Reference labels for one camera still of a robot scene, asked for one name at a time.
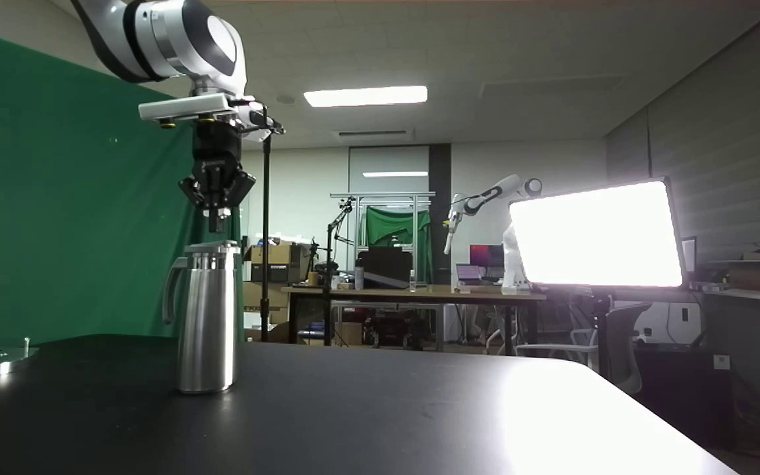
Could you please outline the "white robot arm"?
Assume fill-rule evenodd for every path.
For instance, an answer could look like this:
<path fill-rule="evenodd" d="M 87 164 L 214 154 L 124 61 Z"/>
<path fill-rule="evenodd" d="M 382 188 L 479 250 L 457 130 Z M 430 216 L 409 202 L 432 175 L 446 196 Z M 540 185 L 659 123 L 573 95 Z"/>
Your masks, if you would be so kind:
<path fill-rule="evenodd" d="M 180 183 L 209 229 L 218 229 L 252 179 L 240 142 L 267 130 L 267 109 L 246 93 L 238 28 L 201 0 L 71 0 L 97 59 L 124 81 L 184 76 L 184 98 L 140 103 L 141 122 L 192 123 L 192 172 Z"/>

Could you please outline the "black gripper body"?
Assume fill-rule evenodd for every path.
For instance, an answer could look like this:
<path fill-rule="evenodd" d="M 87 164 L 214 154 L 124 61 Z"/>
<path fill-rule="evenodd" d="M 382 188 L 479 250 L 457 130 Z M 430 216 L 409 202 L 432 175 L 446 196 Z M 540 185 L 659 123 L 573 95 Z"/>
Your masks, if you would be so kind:
<path fill-rule="evenodd" d="M 192 123 L 192 168 L 180 183 L 209 233 L 218 233 L 250 193 L 252 176 L 240 164 L 242 134 L 223 122 Z"/>

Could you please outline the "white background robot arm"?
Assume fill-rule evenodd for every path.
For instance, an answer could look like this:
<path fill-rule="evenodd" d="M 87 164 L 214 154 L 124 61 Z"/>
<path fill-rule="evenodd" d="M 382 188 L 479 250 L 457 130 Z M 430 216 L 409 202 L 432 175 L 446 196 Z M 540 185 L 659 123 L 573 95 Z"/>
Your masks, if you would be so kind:
<path fill-rule="evenodd" d="M 507 175 L 483 193 L 471 196 L 457 196 L 449 206 L 449 213 L 442 219 L 442 252 L 451 252 L 457 226 L 465 216 L 479 213 L 488 202 L 508 196 L 524 196 L 524 198 L 539 198 L 542 193 L 542 179 L 540 176 L 527 176 L 523 179 L 519 175 Z"/>

